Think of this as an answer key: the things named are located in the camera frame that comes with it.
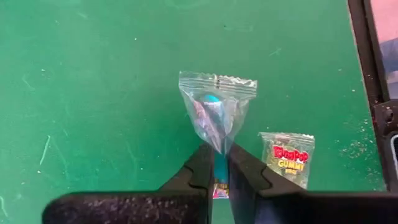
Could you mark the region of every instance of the ring pop gummy packet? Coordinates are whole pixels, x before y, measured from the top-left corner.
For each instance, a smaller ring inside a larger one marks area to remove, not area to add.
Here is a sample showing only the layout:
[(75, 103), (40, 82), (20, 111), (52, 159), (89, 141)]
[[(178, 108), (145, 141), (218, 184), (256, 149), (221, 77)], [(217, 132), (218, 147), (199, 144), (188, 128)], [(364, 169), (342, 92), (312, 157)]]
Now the ring pop gummy packet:
[(274, 172), (307, 189), (315, 138), (307, 134), (260, 133), (262, 161)]

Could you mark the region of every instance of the plastic packaging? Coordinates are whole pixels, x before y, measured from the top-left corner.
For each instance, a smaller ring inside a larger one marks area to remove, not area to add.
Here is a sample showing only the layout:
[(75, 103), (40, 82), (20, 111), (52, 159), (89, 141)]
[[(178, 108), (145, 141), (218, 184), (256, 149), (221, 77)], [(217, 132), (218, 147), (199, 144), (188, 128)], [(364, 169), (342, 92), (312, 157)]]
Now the plastic packaging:
[(220, 154), (228, 153), (256, 97), (257, 81), (180, 72), (178, 85), (196, 133)]
[(306, 134), (260, 133), (262, 161), (276, 173), (307, 189), (315, 138)]

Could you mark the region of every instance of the clear plastic bag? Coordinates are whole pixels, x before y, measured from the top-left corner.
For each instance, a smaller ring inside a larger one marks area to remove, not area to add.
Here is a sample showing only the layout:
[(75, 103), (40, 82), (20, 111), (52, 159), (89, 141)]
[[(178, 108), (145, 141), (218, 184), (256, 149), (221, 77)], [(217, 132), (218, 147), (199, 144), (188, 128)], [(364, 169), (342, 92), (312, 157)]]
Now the clear plastic bag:
[(274, 172), (307, 189), (315, 138), (307, 134), (260, 133), (262, 161)]
[(241, 128), (257, 81), (209, 73), (180, 72), (179, 88), (196, 133), (226, 154)]

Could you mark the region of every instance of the green cutting mat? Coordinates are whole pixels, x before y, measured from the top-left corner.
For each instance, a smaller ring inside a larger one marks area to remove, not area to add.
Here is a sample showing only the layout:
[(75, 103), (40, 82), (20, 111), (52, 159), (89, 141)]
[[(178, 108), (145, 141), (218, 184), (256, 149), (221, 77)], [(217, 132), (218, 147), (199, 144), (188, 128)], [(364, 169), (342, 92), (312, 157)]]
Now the green cutting mat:
[(0, 27), (1, 223), (163, 184), (201, 144), (180, 70), (259, 80), (236, 141), (313, 134), (310, 190), (384, 190), (345, 1), (0, 0)]

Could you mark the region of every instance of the red lettering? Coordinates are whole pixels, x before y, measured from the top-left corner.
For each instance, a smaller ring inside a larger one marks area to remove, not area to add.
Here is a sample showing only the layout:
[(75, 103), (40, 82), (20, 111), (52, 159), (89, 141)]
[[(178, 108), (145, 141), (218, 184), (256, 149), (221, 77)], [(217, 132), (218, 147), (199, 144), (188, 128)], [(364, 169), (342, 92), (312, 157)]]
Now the red lettering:
[(306, 163), (310, 157), (310, 155), (307, 152), (300, 152), (299, 150), (295, 149), (292, 151), (285, 150), (282, 146), (272, 146), (274, 150), (274, 157), (281, 159), (281, 158), (286, 158), (291, 161), (297, 161), (300, 160), (303, 163)]

